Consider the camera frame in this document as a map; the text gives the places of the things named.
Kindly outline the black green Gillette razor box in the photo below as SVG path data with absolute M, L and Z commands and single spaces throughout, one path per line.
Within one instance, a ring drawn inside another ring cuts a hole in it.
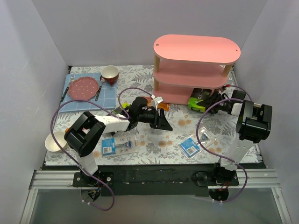
M 119 107 L 117 107 L 116 109 L 114 109 L 114 110 L 112 111 L 112 113 L 115 114 L 115 115 L 117 115 L 117 114 L 121 114 L 121 115 L 123 115 L 124 117 L 127 117 L 127 115 L 126 115 L 126 113 L 124 112 L 124 110 L 128 111 L 128 109 L 129 109 L 130 106 L 131 106 L 131 105 L 130 105 L 128 102 L 125 102 L 125 103 L 122 104 L 123 109 L 119 106 Z

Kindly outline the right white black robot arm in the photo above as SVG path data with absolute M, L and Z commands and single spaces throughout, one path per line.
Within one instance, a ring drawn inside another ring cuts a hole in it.
M 210 175 L 212 182 L 219 186 L 235 178 L 237 165 L 248 150 L 254 144 L 267 139 L 271 132 L 272 106 L 255 104 L 245 100 L 245 96 L 246 92 L 240 90 L 234 90 L 232 98 L 215 92 L 197 103 L 211 114 L 221 110 L 238 118 L 236 137 L 227 154 L 215 163 Z

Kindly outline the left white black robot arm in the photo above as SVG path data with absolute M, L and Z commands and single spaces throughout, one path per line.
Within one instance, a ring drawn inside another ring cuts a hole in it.
M 96 186 L 100 180 L 93 151 L 103 134 L 130 131 L 139 122 L 149 124 L 153 129 L 173 130 L 164 109 L 148 107 L 147 103 L 146 98 L 136 97 L 132 104 L 116 115 L 98 116 L 84 112 L 65 133 L 64 139 L 75 151 L 79 168 L 84 173 L 83 181 L 88 186 Z

